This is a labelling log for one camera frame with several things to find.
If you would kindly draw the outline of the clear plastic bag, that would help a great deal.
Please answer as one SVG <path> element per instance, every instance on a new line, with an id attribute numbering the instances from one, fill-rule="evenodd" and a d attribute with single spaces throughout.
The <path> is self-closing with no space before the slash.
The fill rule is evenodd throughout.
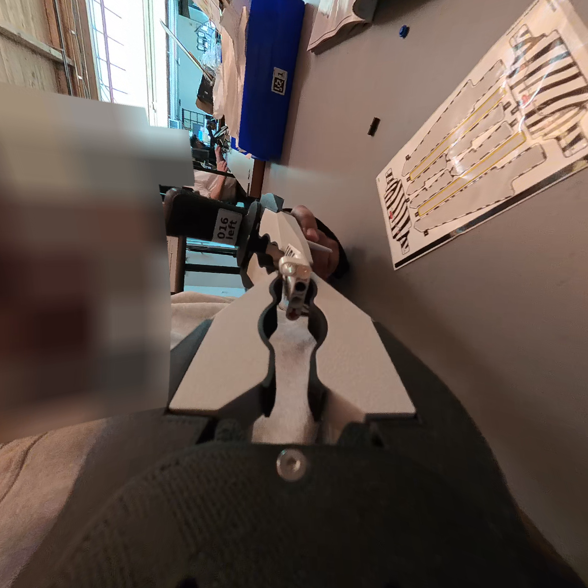
<path id="1" fill-rule="evenodd" d="M 209 50 L 201 81 L 210 98 L 197 97 L 196 106 L 215 119 L 224 119 L 239 144 L 245 86 L 247 29 L 251 1 L 195 1 L 220 34 L 220 44 Z"/>

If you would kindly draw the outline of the white lego fin piece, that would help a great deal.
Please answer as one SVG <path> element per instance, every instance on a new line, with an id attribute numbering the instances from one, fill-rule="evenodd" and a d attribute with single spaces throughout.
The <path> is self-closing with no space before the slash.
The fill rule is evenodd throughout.
<path id="1" fill-rule="evenodd" d="M 279 273 L 283 284 L 283 304 L 288 320 L 298 320 L 303 315 L 305 300 L 311 282 L 312 269 L 298 256 L 281 257 Z"/>

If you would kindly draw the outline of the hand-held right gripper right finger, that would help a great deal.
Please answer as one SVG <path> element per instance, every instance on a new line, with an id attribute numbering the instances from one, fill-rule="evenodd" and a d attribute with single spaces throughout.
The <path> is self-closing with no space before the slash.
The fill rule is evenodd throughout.
<path id="1" fill-rule="evenodd" d="M 416 408 L 371 317 L 318 276 L 309 289 L 307 398 L 321 436 L 350 423 L 411 419 Z"/>

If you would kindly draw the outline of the zebra striped sticker sheet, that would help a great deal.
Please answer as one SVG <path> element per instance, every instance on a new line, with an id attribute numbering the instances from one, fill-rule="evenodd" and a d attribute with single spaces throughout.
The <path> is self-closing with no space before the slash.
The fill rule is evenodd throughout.
<path id="1" fill-rule="evenodd" d="M 587 26 L 535 1 L 376 178 L 394 270 L 587 168 Z"/>

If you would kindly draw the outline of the blue storage bin with tag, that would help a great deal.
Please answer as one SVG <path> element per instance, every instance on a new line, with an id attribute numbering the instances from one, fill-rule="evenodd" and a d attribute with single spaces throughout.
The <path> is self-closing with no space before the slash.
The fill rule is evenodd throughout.
<path id="1" fill-rule="evenodd" d="M 303 1 L 251 2 L 237 143 L 255 159 L 281 159 L 304 14 Z"/>

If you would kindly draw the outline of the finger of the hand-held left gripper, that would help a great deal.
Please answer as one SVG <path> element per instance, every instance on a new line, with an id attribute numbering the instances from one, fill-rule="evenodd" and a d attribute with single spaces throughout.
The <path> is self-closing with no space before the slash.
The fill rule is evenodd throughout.
<path id="1" fill-rule="evenodd" d="M 311 249 L 298 221 L 289 213 L 264 209 L 252 232 L 252 271 L 276 271 L 284 256 L 313 271 Z"/>
<path id="2" fill-rule="evenodd" d="M 269 278 L 275 279 L 275 260 L 271 257 L 251 257 L 240 269 L 240 278 L 245 291 L 249 291 L 256 284 Z"/>

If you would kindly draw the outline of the person's grey clothing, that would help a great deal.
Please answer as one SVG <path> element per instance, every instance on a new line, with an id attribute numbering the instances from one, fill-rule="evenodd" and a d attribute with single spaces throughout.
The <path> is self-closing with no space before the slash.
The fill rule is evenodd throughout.
<path id="1" fill-rule="evenodd" d="M 249 438 L 312 444 L 318 434 L 307 403 L 307 362 L 316 343 L 307 318 L 277 311 L 276 400 Z M 107 417 L 1 445 L 1 587 L 11 587 L 72 495 L 73 531 L 129 479 L 167 455 L 195 445 L 205 424 L 162 409 Z"/>

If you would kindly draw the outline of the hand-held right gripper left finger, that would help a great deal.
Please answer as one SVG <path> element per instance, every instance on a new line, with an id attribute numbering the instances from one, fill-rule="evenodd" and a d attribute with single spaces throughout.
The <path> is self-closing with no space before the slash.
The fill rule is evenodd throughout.
<path id="1" fill-rule="evenodd" d="M 177 414 L 269 416 L 276 399 L 275 352 L 282 279 L 265 276 L 212 320 L 204 321 L 188 351 L 189 363 L 168 404 Z"/>

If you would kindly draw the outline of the lego instruction booklet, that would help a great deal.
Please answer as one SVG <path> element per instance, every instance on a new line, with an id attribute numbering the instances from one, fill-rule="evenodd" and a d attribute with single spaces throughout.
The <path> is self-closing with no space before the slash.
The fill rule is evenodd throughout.
<path id="1" fill-rule="evenodd" d="M 320 1 L 307 50 L 324 53 L 369 28 L 378 1 Z"/>

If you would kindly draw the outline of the person's left hand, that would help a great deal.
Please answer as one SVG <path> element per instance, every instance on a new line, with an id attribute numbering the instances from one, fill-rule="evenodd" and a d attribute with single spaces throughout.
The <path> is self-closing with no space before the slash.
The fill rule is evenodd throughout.
<path id="1" fill-rule="evenodd" d="M 349 271 L 347 256 L 336 238 L 324 223 L 305 206 L 299 205 L 290 211 L 300 226 L 305 239 L 312 244 L 325 247 L 330 252 L 311 248 L 313 271 L 325 281 L 341 279 Z"/>

